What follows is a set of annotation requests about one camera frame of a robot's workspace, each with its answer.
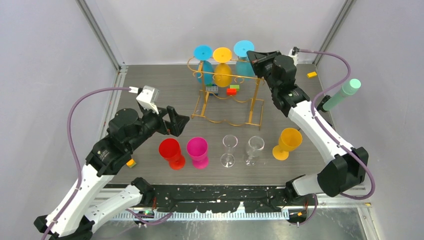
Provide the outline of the teal back wine glass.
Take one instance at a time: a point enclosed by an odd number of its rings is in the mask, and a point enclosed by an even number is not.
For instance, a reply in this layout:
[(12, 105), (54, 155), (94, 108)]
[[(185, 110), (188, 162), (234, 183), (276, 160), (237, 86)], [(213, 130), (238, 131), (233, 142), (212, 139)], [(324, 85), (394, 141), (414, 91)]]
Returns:
[(236, 61), (235, 69), (236, 73), (240, 76), (244, 77), (254, 77), (255, 73), (251, 66), (250, 60), (247, 55), (247, 51), (254, 51), (255, 46), (249, 40), (240, 40), (238, 41), (234, 47), (233, 51), (238, 57), (238, 61)]

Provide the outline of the yellow back wine glass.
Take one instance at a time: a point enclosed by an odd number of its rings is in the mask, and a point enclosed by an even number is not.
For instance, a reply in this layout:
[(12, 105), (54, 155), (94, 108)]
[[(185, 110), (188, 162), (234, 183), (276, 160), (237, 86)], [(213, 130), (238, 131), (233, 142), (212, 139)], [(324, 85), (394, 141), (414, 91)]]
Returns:
[(227, 47), (219, 47), (213, 52), (213, 59), (218, 63), (214, 70), (214, 83), (221, 88), (227, 87), (232, 81), (232, 70), (227, 64), (232, 59), (232, 52)]

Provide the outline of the clear wine glass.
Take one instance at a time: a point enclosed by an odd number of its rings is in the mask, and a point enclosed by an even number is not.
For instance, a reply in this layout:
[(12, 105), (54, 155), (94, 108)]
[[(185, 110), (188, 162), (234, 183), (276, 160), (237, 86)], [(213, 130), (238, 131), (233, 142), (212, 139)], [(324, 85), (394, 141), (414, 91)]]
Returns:
[(252, 136), (245, 145), (243, 160), (247, 166), (254, 166), (264, 149), (265, 141), (260, 136)]
[(234, 135), (228, 134), (223, 137), (222, 143), (224, 146), (224, 153), (220, 158), (221, 164), (225, 168), (230, 168), (235, 164), (235, 148), (238, 145), (238, 138)]

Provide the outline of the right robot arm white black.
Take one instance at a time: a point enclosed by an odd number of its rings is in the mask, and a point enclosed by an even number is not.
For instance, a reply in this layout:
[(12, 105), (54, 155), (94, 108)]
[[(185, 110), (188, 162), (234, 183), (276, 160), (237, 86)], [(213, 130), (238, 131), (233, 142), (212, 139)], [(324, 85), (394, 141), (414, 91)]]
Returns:
[(309, 96), (296, 85), (297, 56), (280, 51), (247, 51), (254, 74), (263, 78), (271, 91), (274, 105), (295, 123), (318, 149), (325, 167), (316, 174), (302, 175), (285, 184), (285, 198), (299, 205), (309, 194), (329, 197), (344, 195), (366, 178), (369, 154), (364, 147), (354, 147), (344, 140), (316, 110)]

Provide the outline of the orange front wine glass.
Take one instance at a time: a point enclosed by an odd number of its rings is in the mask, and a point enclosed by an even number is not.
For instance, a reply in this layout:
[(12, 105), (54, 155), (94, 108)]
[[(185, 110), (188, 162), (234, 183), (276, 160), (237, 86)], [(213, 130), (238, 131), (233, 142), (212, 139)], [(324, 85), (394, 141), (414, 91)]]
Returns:
[(302, 134), (296, 128), (284, 129), (278, 138), (278, 145), (272, 149), (273, 157), (279, 161), (286, 160), (289, 153), (298, 148), (302, 141)]

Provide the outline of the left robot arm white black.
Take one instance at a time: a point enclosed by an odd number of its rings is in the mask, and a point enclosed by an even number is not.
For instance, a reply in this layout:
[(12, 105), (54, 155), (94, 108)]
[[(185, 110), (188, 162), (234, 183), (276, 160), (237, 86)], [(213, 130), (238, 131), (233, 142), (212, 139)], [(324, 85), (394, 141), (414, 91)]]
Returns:
[(109, 122), (107, 135), (93, 145), (77, 180), (65, 199), (49, 215), (35, 219), (34, 226), (52, 240), (89, 240), (104, 223), (123, 210), (140, 205), (148, 207), (154, 188), (142, 177), (135, 178), (124, 190), (108, 200), (90, 206), (94, 198), (131, 160), (134, 151), (154, 133), (178, 137), (190, 121), (172, 106), (143, 110), (119, 110)]

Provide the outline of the blue back wine glass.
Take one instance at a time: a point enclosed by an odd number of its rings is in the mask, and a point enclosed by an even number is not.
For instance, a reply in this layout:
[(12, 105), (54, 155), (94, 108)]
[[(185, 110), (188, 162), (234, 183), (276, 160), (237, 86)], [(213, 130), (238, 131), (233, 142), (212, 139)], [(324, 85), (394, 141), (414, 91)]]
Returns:
[(197, 46), (193, 51), (194, 57), (203, 62), (202, 65), (202, 72), (207, 73), (196, 73), (195, 76), (197, 77), (197, 81), (199, 83), (202, 83), (202, 79), (205, 85), (211, 85), (213, 84), (213, 72), (214, 68), (212, 64), (209, 62), (209, 59), (213, 56), (213, 50), (208, 45), (199, 45)]

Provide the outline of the red back wine glass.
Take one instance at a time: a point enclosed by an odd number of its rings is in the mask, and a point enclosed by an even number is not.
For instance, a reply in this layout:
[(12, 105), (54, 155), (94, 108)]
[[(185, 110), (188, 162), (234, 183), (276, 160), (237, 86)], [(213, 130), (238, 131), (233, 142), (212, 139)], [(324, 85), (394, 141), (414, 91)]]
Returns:
[(167, 138), (163, 140), (158, 147), (158, 152), (168, 162), (171, 169), (180, 170), (185, 166), (186, 160), (176, 139)]

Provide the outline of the magenta wine glass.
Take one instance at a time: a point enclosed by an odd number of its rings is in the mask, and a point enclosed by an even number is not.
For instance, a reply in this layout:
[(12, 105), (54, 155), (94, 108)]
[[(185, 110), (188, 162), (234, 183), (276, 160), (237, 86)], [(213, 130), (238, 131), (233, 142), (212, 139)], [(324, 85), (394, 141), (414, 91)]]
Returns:
[(209, 164), (208, 143), (202, 137), (193, 137), (187, 143), (186, 150), (196, 169), (205, 169)]

